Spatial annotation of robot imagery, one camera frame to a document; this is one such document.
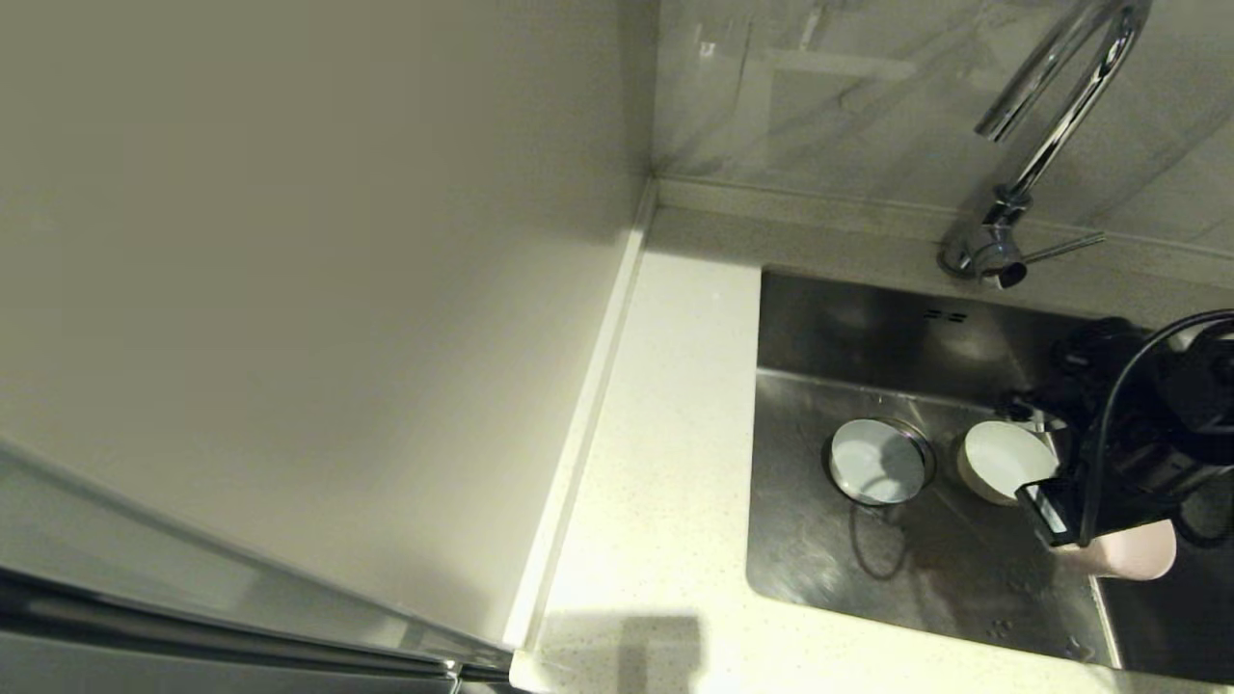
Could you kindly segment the chrome gooseneck faucet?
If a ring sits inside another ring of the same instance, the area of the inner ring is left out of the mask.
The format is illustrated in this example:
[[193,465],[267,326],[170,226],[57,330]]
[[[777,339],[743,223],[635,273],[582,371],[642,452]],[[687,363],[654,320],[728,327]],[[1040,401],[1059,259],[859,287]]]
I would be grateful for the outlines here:
[[1092,240],[1062,243],[1040,254],[1023,254],[1014,231],[1030,211],[1037,184],[1127,65],[1154,4],[1155,0],[1076,0],[1004,84],[1000,98],[974,128],[996,144],[1032,112],[1083,44],[1093,36],[1099,37],[1098,51],[1018,175],[993,189],[992,203],[979,224],[951,233],[944,242],[938,263],[945,273],[1009,289],[1025,280],[1030,263],[1103,242],[1102,233],[1097,233]]

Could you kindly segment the white ceramic bowl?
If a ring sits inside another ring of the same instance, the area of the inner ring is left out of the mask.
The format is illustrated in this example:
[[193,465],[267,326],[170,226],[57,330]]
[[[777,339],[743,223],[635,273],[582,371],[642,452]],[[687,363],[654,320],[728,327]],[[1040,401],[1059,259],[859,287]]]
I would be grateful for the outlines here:
[[1022,485],[1053,478],[1059,466],[1053,445],[1013,424],[980,422],[959,445],[960,479],[979,499],[1000,506],[1014,506]]

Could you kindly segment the pink bowl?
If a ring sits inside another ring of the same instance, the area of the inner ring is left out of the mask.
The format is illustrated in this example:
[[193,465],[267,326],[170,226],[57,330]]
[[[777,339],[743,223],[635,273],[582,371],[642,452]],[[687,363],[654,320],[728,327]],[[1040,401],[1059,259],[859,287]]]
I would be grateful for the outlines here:
[[1050,550],[1067,571],[1124,580],[1155,580],[1172,571],[1177,533],[1171,520],[1102,535],[1086,547],[1062,545]]

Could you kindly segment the stainless steel sink basin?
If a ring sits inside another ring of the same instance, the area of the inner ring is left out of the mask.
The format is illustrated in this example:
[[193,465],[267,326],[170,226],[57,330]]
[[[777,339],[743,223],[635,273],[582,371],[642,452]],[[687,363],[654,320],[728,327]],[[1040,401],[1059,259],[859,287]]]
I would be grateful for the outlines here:
[[[969,299],[760,278],[747,579],[775,601],[895,627],[1234,685],[1234,538],[1178,547],[1155,580],[1067,571],[1030,519],[963,483],[963,435],[996,399],[1046,375],[1053,342],[1086,321]],[[827,470],[835,430],[900,417],[938,456],[914,499],[864,506]]]

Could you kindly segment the light blue bowl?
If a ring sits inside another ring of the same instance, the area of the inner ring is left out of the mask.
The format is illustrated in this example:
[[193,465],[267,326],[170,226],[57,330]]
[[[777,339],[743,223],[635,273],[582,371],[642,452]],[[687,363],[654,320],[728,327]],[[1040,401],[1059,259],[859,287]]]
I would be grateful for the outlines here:
[[872,417],[855,417],[835,430],[827,470],[838,491],[864,506],[907,503],[922,491],[926,478],[911,440]]

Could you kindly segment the stainless steel appliance door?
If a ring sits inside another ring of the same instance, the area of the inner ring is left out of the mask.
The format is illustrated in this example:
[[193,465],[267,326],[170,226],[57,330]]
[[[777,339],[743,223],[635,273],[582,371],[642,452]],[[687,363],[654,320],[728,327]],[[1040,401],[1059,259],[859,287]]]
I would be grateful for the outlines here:
[[0,694],[528,694],[512,657],[0,443]]

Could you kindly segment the white countertop upstand trim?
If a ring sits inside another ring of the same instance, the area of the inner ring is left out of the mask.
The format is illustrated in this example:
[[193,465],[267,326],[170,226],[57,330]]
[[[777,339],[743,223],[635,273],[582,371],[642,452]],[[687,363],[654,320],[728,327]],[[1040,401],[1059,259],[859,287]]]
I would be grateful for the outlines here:
[[652,231],[659,206],[659,180],[648,177],[643,186],[631,228],[621,233],[622,251],[615,282],[603,307],[598,338],[592,349],[589,367],[582,375],[581,391],[573,412],[573,420],[561,445],[557,470],[552,477],[550,493],[540,514],[537,533],[524,571],[520,580],[513,606],[502,636],[510,650],[532,650],[538,638],[547,601],[550,600],[552,580],[565,545],[573,510],[578,501],[582,474],[587,466],[590,448],[603,395],[611,378],[612,361],[619,347],[621,333],[629,312],[631,291],[636,286],[645,237]]

